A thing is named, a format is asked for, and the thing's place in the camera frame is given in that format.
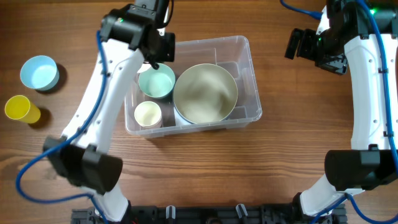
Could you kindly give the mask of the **light blue bowl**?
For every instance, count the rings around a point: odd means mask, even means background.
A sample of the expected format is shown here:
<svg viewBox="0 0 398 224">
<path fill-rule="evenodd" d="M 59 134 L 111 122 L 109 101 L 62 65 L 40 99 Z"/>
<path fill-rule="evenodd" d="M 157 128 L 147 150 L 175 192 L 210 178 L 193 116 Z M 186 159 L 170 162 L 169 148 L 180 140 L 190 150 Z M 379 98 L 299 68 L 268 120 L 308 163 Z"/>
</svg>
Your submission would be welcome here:
<svg viewBox="0 0 398 224">
<path fill-rule="evenodd" d="M 27 88 L 47 91 L 55 87 L 60 78 L 57 64 L 46 56 L 38 55 L 26 61 L 20 71 L 20 79 Z"/>
</svg>

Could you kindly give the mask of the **yellow cup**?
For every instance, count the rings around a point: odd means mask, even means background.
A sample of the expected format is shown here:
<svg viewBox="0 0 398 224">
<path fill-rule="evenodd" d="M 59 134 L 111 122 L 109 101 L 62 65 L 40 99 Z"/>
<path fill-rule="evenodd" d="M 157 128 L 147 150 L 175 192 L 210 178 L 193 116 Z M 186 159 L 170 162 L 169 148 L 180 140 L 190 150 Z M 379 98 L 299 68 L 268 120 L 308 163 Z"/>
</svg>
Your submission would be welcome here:
<svg viewBox="0 0 398 224">
<path fill-rule="evenodd" d="M 4 112 L 9 119 L 27 124 L 38 122 L 41 116 L 38 107 L 24 95 L 10 98 L 4 107 Z"/>
</svg>

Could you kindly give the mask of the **pink bowl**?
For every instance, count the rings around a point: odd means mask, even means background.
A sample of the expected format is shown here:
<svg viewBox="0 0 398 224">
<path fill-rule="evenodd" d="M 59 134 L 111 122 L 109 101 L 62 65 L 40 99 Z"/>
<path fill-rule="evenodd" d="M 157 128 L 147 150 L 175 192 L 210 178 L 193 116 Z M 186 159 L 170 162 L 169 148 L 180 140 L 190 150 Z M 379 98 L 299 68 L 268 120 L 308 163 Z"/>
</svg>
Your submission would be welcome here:
<svg viewBox="0 0 398 224">
<path fill-rule="evenodd" d="M 143 63 L 142 66 L 140 67 L 140 69 L 137 71 L 137 73 L 142 73 L 147 71 L 148 69 L 150 69 L 152 67 L 151 64 L 149 63 Z"/>
</svg>

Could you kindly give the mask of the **pink cup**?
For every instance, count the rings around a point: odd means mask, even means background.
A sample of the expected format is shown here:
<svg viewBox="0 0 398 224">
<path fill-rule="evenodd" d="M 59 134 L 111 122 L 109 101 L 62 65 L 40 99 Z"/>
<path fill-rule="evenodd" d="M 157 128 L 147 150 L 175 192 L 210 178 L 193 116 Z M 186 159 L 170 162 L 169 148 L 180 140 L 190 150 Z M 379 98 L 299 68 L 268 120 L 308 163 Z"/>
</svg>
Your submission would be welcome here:
<svg viewBox="0 0 398 224">
<path fill-rule="evenodd" d="M 151 126 L 140 126 L 141 129 L 158 129 L 162 127 L 162 123 L 158 123 Z"/>
</svg>

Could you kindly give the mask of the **mint green bowl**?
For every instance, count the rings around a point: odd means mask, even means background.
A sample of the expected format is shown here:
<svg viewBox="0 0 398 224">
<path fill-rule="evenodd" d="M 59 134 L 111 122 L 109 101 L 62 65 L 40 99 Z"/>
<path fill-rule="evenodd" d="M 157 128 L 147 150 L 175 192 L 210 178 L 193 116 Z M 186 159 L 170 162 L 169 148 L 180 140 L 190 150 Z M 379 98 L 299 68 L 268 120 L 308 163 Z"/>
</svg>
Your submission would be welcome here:
<svg viewBox="0 0 398 224">
<path fill-rule="evenodd" d="M 160 64 L 156 70 L 150 68 L 139 75 L 138 84 L 141 91 L 155 99 L 165 98 L 174 89 L 176 76 L 167 65 Z"/>
</svg>

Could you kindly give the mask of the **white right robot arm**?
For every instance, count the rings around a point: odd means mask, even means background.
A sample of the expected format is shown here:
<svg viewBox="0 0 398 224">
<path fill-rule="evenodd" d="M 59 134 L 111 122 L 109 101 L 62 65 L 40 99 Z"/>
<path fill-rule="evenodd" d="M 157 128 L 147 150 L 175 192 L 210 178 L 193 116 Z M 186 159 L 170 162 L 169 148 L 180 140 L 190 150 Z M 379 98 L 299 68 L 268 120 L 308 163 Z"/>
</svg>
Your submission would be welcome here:
<svg viewBox="0 0 398 224">
<path fill-rule="evenodd" d="M 397 178 L 397 4 L 327 1 L 311 16 L 320 22 L 317 30 L 293 30 L 285 56 L 349 73 L 354 111 L 350 149 L 329 151 L 324 175 L 296 198 L 301 214 L 315 222 Z"/>
</svg>

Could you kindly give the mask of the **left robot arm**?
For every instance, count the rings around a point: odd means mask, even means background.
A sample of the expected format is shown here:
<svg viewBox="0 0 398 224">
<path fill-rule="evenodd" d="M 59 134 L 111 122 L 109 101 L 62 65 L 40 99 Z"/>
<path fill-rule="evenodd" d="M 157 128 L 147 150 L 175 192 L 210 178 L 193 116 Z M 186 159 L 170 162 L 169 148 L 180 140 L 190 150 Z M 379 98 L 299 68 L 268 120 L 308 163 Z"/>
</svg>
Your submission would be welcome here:
<svg viewBox="0 0 398 224">
<path fill-rule="evenodd" d="M 173 10 L 173 1 L 136 1 L 104 16 L 82 101 L 61 136 L 43 146 L 57 174 L 83 189 L 103 223 L 127 222 L 131 205 L 118 185 L 123 162 L 109 155 L 110 140 L 134 77 L 174 60 L 175 35 L 165 31 Z"/>
</svg>

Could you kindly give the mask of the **cream cup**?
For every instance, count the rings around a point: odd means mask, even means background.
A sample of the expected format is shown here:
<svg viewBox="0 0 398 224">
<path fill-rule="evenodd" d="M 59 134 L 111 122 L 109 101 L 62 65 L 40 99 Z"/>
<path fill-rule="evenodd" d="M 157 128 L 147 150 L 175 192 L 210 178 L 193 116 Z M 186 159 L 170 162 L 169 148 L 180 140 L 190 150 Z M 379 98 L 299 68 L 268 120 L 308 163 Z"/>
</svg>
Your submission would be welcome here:
<svg viewBox="0 0 398 224">
<path fill-rule="evenodd" d="M 162 123 L 162 111 L 157 103 L 144 101 L 134 110 L 134 118 L 139 126 L 151 126 Z"/>
</svg>

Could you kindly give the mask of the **cream plate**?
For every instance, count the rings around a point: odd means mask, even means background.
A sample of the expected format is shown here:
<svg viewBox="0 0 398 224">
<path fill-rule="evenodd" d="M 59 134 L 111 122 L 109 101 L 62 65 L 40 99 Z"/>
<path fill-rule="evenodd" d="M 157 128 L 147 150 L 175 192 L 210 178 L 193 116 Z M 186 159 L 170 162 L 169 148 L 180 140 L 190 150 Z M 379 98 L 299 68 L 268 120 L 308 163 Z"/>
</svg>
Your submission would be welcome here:
<svg viewBox="0 0 398 224">
<path fill-rule="evenodd" d="M 238 101 L 238 86 L 226 69 L 203 63 L 185 70 L 173 92 L 174 106 L 194 124 L 225 120 Z"/>
</svg>

